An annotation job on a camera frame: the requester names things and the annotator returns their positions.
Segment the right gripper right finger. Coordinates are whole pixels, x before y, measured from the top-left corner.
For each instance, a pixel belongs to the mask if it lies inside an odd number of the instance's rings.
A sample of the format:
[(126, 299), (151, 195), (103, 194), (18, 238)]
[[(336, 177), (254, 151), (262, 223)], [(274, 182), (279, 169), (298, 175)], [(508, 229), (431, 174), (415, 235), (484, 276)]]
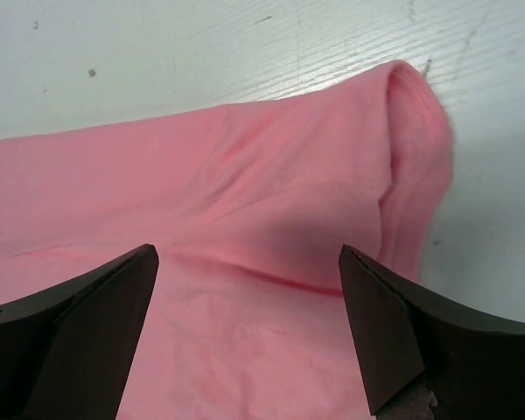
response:
[(525, 323), (457, 303), (344, 246), (341, 285), (378, 419), (525, 419)]

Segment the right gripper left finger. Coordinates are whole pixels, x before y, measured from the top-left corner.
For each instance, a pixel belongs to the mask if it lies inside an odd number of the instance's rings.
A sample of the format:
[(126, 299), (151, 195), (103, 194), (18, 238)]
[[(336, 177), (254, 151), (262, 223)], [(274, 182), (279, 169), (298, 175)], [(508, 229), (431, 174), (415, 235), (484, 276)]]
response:
[(0, 419), (116, 418), (158, 264), (145, 244), (1, 304)]

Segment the pink t shirt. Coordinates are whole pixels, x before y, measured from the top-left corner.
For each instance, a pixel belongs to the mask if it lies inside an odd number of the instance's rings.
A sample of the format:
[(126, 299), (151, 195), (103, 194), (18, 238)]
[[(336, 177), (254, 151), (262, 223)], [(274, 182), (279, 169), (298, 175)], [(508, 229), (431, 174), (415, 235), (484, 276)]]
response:
[(400, 60), (280, 101), (0, 140), (0, 304), (149, 243), (121, 419), (366, 419), (340, 250), (416, 279), (451, 180), (445, 111)]

